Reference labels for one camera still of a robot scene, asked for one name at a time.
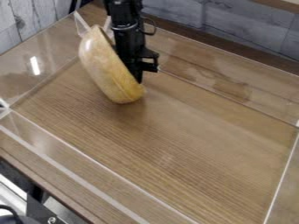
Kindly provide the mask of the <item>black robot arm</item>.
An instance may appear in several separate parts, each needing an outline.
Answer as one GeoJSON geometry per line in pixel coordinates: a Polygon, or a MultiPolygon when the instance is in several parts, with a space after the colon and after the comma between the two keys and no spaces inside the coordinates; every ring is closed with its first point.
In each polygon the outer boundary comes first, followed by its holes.
{"type": "Polygon", "coordinates": [[[156,33],[155,21],[151,20],[153,30],[145,30],[143,17],[143,0],[103,0],[107,15],[111,17],[111,30],[116,41],[116,54],[135,77],[143,82],[144,72],[157,72],[159,53],[145,46],[145,37],[156,33]]]}

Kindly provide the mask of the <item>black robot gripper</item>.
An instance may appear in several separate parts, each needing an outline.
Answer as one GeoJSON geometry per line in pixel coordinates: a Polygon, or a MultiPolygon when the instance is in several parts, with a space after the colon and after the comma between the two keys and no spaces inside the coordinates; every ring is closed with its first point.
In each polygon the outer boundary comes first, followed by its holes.
{"type": "Polygon", "coordinates": [[[116,53],[137,83],[143,81],[143,71],[157,72],[159,53],[145,46],[145,35],[155,33],[144,31],[144,23],[112,25],[116,41],[116,53]]]}

